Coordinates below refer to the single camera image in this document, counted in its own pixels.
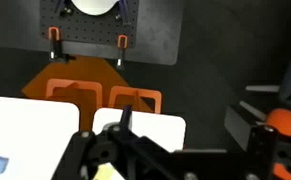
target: black metal frame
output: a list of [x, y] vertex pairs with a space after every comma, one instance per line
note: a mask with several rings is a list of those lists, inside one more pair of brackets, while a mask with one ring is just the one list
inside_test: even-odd
[[278, 179], [273, 176], [277, 160], [291, 172], [291, 137], [270, 126], [252, 129], [247, 152], [168, 153], [147, 137], [131, 132], [130, 115], [127, 106], [120, 123], [101, 134], [74, 134], [53, 180], [91, 179], [98, 166], [108, 162], [126, 179]]

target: perforated metal plate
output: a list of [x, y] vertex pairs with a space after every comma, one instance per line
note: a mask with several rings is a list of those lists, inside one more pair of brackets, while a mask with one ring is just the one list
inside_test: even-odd
[[55, 13], [58, 0], [40, 0], [40, 32], [44, 37], [50, 26], [59, 27], [62, 39], [66, 41], [78, 41], [92, 44], [113, 45], [117, 44], [120, 34], [129, 37], [129, 47], [136, 43], [137, 17], [139, 0], [127, 0], [130, 26], [123, 26], [122, 21], [116, 20], [119, 14], [118, 3], [104, 15], [89, 16], [79, 11], [73, 4], [73, 15], [60, 18]]

